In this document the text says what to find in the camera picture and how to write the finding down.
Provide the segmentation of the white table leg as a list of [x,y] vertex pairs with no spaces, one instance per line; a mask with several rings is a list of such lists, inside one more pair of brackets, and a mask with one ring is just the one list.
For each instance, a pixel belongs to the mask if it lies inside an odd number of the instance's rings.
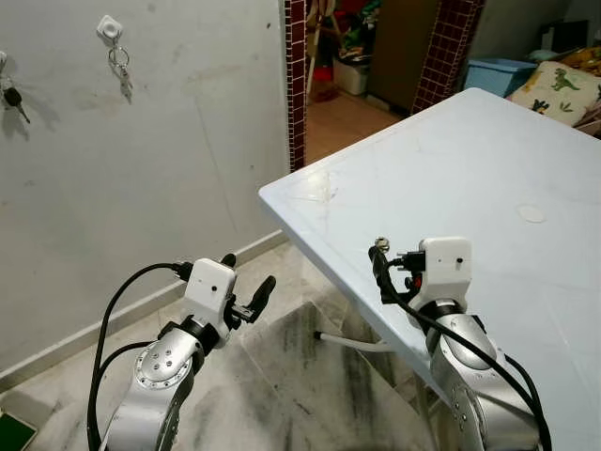
[[392,353],[394,348],[386,342],[358,342],[358,340],[352,340],[345,338],[344,336],[338,336],[333,334],[326,334],[326,332],[314,331],[314,339],[318,342],[327,342],[339,347],[350,348],[353,350],[365,352],[365,353]]

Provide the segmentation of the white plastic table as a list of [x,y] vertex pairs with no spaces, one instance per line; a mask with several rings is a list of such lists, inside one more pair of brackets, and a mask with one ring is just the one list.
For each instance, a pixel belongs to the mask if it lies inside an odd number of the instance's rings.
[[[258,194],[315,266],[318,254],[348,257],[378,237],[403,253],[424,238],[459,236],[487,271],[595,289],[598,306],[581,323],[559,321],[572,334],[580,326],[598,330],[583,368],[595,396],[579,402],[567,445],[553,450],[600,451],[600,139],[473,87]],[[520,205],[540,208],[546,221],[524,222]]]

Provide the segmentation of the round white table plug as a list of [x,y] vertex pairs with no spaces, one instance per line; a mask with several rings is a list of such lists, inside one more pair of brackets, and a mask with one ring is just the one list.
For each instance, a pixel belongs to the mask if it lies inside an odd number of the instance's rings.
[[546,221],[544,212],[533,205],[520,205],[516,207],[516,213],[518,213],[524,222],[530,224],[541,224]]

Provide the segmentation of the white plastic container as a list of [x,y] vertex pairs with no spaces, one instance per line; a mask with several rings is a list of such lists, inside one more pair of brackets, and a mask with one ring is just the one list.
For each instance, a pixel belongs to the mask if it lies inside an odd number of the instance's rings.
[[361,96],[366,91],[370,64],[347,64],[342,60],[333,61],[333,81],[339,89],[353,96]]

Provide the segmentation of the blue plastic bin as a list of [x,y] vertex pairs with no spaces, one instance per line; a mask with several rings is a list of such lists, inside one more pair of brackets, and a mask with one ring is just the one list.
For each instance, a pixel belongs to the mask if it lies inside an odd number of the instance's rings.
[[502,98],[523,86],[537,68],[536,64],[505,59],[505,57],[482,57],[469,60],[465,73],[464,89],[478,87]]

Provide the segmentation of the brown wooden door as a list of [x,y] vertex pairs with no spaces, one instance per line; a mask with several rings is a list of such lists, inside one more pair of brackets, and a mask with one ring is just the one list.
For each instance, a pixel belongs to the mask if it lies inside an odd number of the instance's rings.
[[420,82],[439,0],[381,0],[366,93],[408,111]]

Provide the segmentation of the cream dinosaur print pillow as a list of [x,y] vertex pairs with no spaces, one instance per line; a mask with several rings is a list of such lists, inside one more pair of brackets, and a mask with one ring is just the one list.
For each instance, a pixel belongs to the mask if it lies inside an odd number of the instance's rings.
[[600,87],[601,78],[596,74],[545,61],[507,99],[559,123],[576,126],[600,99]]

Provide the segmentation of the wooden white high chair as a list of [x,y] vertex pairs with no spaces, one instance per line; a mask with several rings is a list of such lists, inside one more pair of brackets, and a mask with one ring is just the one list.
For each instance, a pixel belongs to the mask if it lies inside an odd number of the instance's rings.
[[343,30],[336,19],[336,8],[339,0],[308,0],[305,9],[305,102],[312,102],[312,84],[316,65],[321,53],[321,41],[330,35],[335,43],[342,43]]

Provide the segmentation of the red and green toys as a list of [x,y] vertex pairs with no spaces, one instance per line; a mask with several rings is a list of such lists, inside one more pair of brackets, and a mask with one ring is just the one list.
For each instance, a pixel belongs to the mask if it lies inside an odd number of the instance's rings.
[[342,30],[338,51],[344,63],[362,63],[373,55],[382,0],[336,0],[335,24]]

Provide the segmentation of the green floor mat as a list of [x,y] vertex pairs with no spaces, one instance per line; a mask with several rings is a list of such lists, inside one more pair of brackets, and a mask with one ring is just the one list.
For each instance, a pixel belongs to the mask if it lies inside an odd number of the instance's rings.
[[38,434],[34,426],[11,413],[0,413],[0,451],[27,451]]

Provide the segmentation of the yellow patterned cloth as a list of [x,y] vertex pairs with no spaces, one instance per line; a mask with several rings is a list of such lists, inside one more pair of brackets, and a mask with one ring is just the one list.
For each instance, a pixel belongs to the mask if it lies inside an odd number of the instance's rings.
[[601,76],[600,46],[575,49],[575,51],[559,55],[555,61],[568,66],[568,68],[588,72],[597,77]]

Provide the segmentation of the black car key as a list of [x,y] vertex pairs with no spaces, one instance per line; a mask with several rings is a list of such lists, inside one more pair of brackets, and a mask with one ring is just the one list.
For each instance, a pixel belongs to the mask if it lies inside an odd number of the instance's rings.
[[0,81],[0,95],[9,107],[16,108],[25,123],[30,123],[30,117],[24,109],[24,98],[21,91],[11,81]]

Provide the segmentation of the black box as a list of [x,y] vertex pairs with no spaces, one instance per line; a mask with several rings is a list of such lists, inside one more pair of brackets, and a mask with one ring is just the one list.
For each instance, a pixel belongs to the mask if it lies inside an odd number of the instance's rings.
[[555,53],[563,53],[588,46],[588,21],[559,21],[544,27],[544,47]]

